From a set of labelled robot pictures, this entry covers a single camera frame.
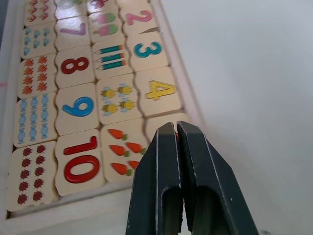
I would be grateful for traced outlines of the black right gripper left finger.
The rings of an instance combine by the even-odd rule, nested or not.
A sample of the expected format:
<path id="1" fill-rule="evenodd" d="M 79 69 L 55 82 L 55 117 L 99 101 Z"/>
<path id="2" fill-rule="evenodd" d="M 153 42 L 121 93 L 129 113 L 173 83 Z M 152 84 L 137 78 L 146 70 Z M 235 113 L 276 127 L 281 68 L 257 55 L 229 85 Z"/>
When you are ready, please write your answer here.
<path id="1" fill-rule="evenodd" d="M 182 213 L 178 138 L 168 122 L 156 130 L 134 172 L 126 234 L 177 235 Z"/>

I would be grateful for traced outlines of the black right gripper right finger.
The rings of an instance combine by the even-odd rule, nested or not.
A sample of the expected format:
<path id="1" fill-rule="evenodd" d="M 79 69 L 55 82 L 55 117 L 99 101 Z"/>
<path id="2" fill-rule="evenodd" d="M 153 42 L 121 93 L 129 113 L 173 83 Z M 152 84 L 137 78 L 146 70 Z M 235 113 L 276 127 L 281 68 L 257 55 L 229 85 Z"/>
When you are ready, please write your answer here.
<path id="1" fill-rule="evenodd" d="M 177 131 L 185 212 L 191 234 L 258 234 L 230 165 L 199 127 L 179 121 Z"/>

